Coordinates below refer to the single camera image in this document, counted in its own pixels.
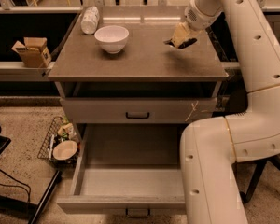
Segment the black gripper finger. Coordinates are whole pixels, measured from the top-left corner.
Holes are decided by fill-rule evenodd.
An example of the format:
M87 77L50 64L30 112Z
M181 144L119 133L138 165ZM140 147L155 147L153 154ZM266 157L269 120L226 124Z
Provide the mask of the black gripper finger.
M191 46L191 45L193 45L194 43L196 43L197 42L197 39L196 38L191 38L191 39L189 39L189 40L187 40L187 41L184 41L181 45L179 45L179 49L185 49L185 48L187 48L187 47L189 47L189 46Z

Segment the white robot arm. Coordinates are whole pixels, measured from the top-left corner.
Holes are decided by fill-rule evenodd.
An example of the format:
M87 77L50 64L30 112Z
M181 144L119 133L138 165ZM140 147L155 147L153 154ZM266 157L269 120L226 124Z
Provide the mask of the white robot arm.
M192 122L180 140L188 224L248 224L232 166L280 153L280 44L257 0L191 0L173 44L223 15L245 92L221 116Z

